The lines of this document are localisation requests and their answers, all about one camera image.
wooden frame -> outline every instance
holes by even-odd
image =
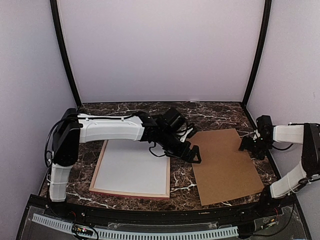
[[[133,197],[133,198],[146,198],[146,199],[169,199],[170,198],[170,158],[167,158],[167,167],[166,167],[166,189],[165,194],[153,194],[153,193],[134,193],[134,192],[124,192],[124,191],[113,191],[113,190],[104,190],[95,188],[98,172],[100,170],[100,166],[102,163],[102,159],[104,157],[104,153],[106,151],[106,147],[108,144],[108,140],[105,140],[99,155],[98,162],[96,163],[96,167],[94,170],[94,174],[92,177],[92,181],[90,184],[89,191],[98,194],[106,194],[111,196],[120,196],[120,197]]]

white backdrop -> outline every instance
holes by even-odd
[[[81,100],[241,101],[264,0],[59,0]]]

white wall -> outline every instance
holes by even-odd
[[[58,2],[83,102],[242,100],[263,0]]]
[[[263,55],[248,104],[256,119],[275,125],[320,123],[320,1],[277,0],[271,7]],[[281,175],[301,159],[302,148],[273,151]],[[320,182],[298,193],[313,239],[320,239]]]
[[[51,126],[75,103],[48,0],[0,1],[0,238],[16,238]]]

white board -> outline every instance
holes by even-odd
[[[116,196],[165,199],[170,197],[170,158],[155,157],[152,144],[131,140],[105,141],[90,191]],[[164,154],[160,146],[152,149]]]
[[[263,0],[59,0],[83,103],[242,101]]]

brown cardboard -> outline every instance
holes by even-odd
[[[190,139],[200,148],[202,162],[192,164],[201,205],[216,204],[260,193],[264,185],[233,129],[201,131]]]

